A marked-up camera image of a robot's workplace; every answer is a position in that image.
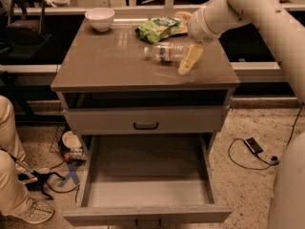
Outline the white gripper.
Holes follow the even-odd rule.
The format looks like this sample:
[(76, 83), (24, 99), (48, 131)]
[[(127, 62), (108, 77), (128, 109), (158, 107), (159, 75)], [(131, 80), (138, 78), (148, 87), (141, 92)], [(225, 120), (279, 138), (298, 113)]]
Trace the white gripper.
[(205, 19), (205, 9), (200, 8), (191, 14), (188, 11), (178, 11), (175, 15), (182, 23), (187, 24), (188, 35), (194, 43), (184, 47), (183, 57), (179, 64), (178, 73), (188, 73), (193, 65), (199, 60), (203, 53), (203, 47), (200, 45), (208, 45), (219, 38), (208, 27)]

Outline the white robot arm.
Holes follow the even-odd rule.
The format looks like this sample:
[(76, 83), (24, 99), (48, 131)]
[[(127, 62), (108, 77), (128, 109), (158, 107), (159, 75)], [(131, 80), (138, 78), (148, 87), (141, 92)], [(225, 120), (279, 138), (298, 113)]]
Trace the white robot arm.
[[(305, 103), (305, 28), (280, 0), (212, 0), (193, 13), (175, 14), (192, 41), (205, 46), (230, 29), (253, 24)], [(274, 178), (267, 229), (305, 229), (305, 133), (289, 141)]]

